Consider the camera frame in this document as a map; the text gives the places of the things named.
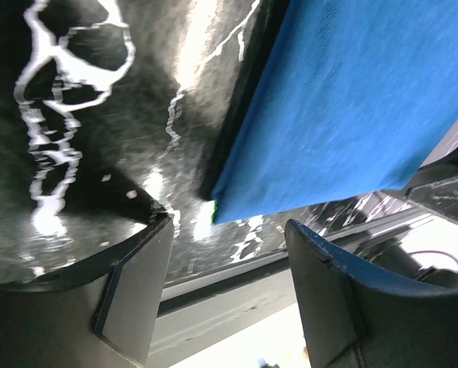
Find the blue t shirt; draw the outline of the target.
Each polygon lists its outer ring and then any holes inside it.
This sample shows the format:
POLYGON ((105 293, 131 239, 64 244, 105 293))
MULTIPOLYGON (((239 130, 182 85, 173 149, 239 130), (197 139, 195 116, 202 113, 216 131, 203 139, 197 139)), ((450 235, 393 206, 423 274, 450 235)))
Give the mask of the blue t shirt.
POLYGON ((402 189, 458 120, 458 1, 292 1, 216 224, 402 189))

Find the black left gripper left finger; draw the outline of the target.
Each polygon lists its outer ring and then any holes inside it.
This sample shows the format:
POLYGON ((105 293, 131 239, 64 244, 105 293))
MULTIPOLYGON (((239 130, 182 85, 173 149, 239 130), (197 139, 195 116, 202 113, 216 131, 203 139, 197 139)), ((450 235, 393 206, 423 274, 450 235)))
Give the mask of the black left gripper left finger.
POLYGON ((168 215, 28 283, 0 285, 0 367, 144 367, 172 250, 168 215))

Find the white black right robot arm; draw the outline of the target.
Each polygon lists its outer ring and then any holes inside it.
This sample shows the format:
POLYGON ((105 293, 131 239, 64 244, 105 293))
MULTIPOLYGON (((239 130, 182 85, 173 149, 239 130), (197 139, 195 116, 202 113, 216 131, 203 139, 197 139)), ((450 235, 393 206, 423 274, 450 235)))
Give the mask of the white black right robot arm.
POLYGON ((458 288, 458 120, 396 195, 420 217, 366 232, 345 250, 414 280, 458 288))

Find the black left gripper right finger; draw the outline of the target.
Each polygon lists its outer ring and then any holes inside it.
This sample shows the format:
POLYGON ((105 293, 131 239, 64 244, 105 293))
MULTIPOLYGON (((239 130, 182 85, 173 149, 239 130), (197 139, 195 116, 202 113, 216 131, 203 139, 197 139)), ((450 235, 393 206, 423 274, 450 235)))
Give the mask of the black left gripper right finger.
POLYGON ((371 263, 289 220, 285 239, 313 367, 458 367, 458 272, 371 263))

